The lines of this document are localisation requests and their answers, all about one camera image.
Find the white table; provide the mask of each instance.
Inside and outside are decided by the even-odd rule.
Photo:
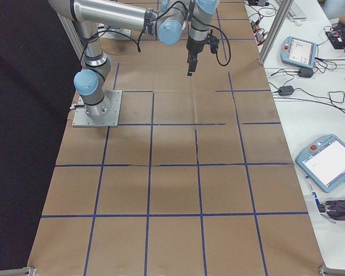
[[[307,15],[307,20],[301,26],[296,26],[289,19],[286,19],[275,40],[273,49],[264,63],[269,82],[277,87],[282,86],[291,77],[286,74],[277,74],[271,77],[272,73],[280,68],[289,71],[296,69],[293,66],[283,64],[280,60],[279,52],[285,38],[293,36],[317,44],[327,39],[323,28],[328,26],[329,22],[317,1],[295,1]],[[270,3],[278,7],[275,0],[270,0]],[[254,12],[250,7],[246,8],[248,15]],[[268,31],[273,19],[274,17],[266,17],[259,26]],[[319,46],[318,57],[345,59],[345,52],[335,50],[328,41]],[[316,73],[310,79],[296,76],[287,85],[292,85],[294,88],[300,87],[311,94],[325,97],[328,91],[343,90],[345,92],[345,66],[339,66],[337,70],[326,71],[324,74]],[[271,90],[276,91],[277,89],[271,86]],[[291,97],[314,99],[298,90]],[[345,114],[341,111],[312,102],[275,99],[275,103],[293,160],[303,148],[320,136],[333,133],[345,142]],[[305,180],[305,173],[298,167],[296,171],[325,265],[333,269],[345,269],[345,221],[338,221],[333,224],[320,215],[314,196],[311,195],[311,190]],[[340,184],[328,194],[324,193],[315,184],[313,189],[321,202],[345,198],[345,183]]]
[[[278,5],[275,0],[270,0],[277,9]],[[279,52],[282,48],[283,41],[288,36],[298,37],[300,39],[308,40],[320,44],[324,41],[326,43],[319,46],[318,57],[324,59],[345,59],[345,52],[343,50],[335,50],[332,47],[332,44],[328,41],[327,36],[325,35],[324,27],[330,26],[330,23],[323,13],[322,8],[317,3],[316,0],[295,0],[296,4],[301,8],[301,10],[306,14],[307,20],[302,22],[301,26],[295,25],[294,22],[291,22],[288,18],[284,20],[284,23],[279,31],[273,50],[269,53],[265,63],[265,68],[292,68],[290,65],[283,64],[280,59]],[[246,6],[248,15],[254,13],[253,9]],[[273,11],[262,10],[261,13],[264,15],[272,14]],[[257,16],[252,16],[252,20],[256,20]],[[265,17],[259,24],[259,26],[265,31],[269,31],[271,24],[274,20],[274,17]]]

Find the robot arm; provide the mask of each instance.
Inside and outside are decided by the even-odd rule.
[[[112,106],[111,98],[102,89],[111,69],[111,62],[102,51],[96,22],[158,36],[164,44],[173,45],[180,38],[184,20],[191,20],[186,46],[188,76],[191,76],[196,70],[197,55],[202,52],[204,45],[210,44],[212,40],[208,25],[219,0],[162,0],[162,11],[110,0],[48,2],[63,17],[74,21],[74,27],[84,47],[86,64],[86,68],[76,74],[74,85],[83,99],[87,116],[100,121],[110,114]]]
[[[110,0],[48,1],[59,14],[75,21],[80,40],[86,47],[85,63],[90,67],[98,67],[107,60],[99,39],[96,37],[89,41],[97,32],[97,28],[91,22],[143,31],[147,35],[158,36],[164,44],[173,45],[180,38],[184,20],[191,20],[187,42],[188,75],[195,71],[197,55],[207,44],[207,25],[210,24],[219,4],[219,0],[162,0],[162,11],[158,11]]]

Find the screen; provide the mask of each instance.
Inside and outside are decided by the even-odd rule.
[[[312,56],[312,45],[309,42],[293,39],[289,51],[289,60],[309,65]]]
[[[345,173],[345,147],[333,139],[303,164],[328,187]]]

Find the black wall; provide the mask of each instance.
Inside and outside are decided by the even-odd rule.
[[[27,265],[78,68],[46,0],[0,1],[0,270]]]

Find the cardboard floor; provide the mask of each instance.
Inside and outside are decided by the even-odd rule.
[[[146,2],[136,5],[160,6]],[[120,124],[73,128],[70,113],[28,263],[37,275],[318,275],[243,3],[220,3],[213,25],[232,61],[220,67],[206,47],[192,77],[186,30],[170,47],[143,37],[141,53],[102,39],[113,59],[104,89],[124,91]]]

